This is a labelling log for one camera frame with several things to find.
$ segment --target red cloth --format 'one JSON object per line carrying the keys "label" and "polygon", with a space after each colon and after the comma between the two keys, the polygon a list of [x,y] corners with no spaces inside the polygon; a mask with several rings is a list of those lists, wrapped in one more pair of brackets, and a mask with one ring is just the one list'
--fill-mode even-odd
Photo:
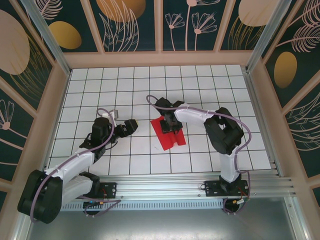
{"label": "red cloth", "polygon": [[174,134],[173,132],[163,134],[160,124],[160,121],[163,119],[164,117],[161,116],[151,121],[152,127],[159,139],[159,142],[161,143],[163,150],[165,151],[172,148],[175,143],[177,143],[179,146],[186,145],[186,140],[182,129],[180,129],[178,134]]}

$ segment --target enclosure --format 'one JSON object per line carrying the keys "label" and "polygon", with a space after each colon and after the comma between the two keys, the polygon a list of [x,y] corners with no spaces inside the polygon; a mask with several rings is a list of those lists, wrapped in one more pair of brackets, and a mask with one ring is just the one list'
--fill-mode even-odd
{"label": "enclosure", "polygon": [[[320,237],[319,0],[3,0],[0,20],[1,239]],[[164,150],[147,95],[249,127],[243,212],[202,189],[222,168],[206,130],[182,123],[186,144]],[[17,211],[29,174],[74,154],[98,108],[138,122],[84,169],[121,202],[32,223]]]}

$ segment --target white grid floor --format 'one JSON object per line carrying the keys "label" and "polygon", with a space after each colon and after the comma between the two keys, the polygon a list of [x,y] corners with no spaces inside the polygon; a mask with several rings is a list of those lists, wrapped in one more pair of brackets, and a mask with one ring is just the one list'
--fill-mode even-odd
{"label": "white grid floor", "polygon": [[206,110],[227,108],[252,131],[251,143],[239,154],[239,168],[271,168],[239,65],[73,69],[49,167],[79,148],[91,132],[97,108],[103,107],[109,111],[116,108],[119,123],[136,119],[138,129],[132,136],[118,139],[90,172],[105,176],[220,171],[219,154],[204,128],[184,123],[187,144],[163,151],[150,124],[160,114],[146,102],[148,94]]}

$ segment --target wall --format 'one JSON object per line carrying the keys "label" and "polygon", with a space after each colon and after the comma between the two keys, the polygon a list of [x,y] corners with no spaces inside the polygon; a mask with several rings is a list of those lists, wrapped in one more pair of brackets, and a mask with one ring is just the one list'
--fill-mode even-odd
{"label": "wall", "polygon": [[0,233],[7,239],[27,177],[47,153],[67,75],[16,1],[1,1],[0,32]]}
{"label": "wall", "polygon": [[292,177],[314,236],[320,236],[319,19],[319,0],[298,0],[253,71],[281,168]]}
{"label": "wall", "polygon": [[245,65],[279,0],[35,1],[71,68]]}

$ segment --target robotic arm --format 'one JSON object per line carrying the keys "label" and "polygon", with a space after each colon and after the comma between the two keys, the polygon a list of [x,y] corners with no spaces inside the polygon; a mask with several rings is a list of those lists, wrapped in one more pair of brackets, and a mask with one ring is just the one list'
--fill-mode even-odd
{"label": "robotic arm", "polygon": [[[204,113],[189,109],[189,105],[182,101],[172,104],[162,97],[154,105],[161,108],[184,107],[184,109],[176,110],[157,108],[159,113],[164,117],[164,120],[160,121],[164,134],[178,132],[183,127],[182,122],[205,128],[212,146],[220,155],[221,173],[219,181],[221,189],[226,194],[237,190],[241,174],[236,169],[234,159],[236,150],[241,144],[241,138],[244,136],[244,132],[240,126],[232,119],[209,114],[209,111]],[[230,112],[224,107],[221,107],[216,113],[232,117]]]}
{"label": "robotic arm", "polygon": [[[117,113],[116,110],[112,113],[113,119],[117,118]],[[57,165],[45,171],[35,170],[30,173],[18,203],[19,212],[30,216],[32,203],[40,184],[54,171],[56,172],[44,184],[35,202],[33,215],[37,220],[46,224],[51,223],[63,205],[79,196],[100,198],[100,192],[103,188],[103,184],[100,184],[100,178],[86,172],[85,169],[98,161],[106,152],[106,145],[95,149],[111,135],[112,124],[106,115],[103,114],[102,117],[98,117],[94,121],[92,132],[79,146],[79,149],[63,163],[73,156],[77,157],[67,162],[58,171],[56,171]],[[125,138],[133,134],[137,128],[138,124],[134,119],[124,121],[124,125],[114,126],[113,134],[107,144],[114,144],[118,138]]]}

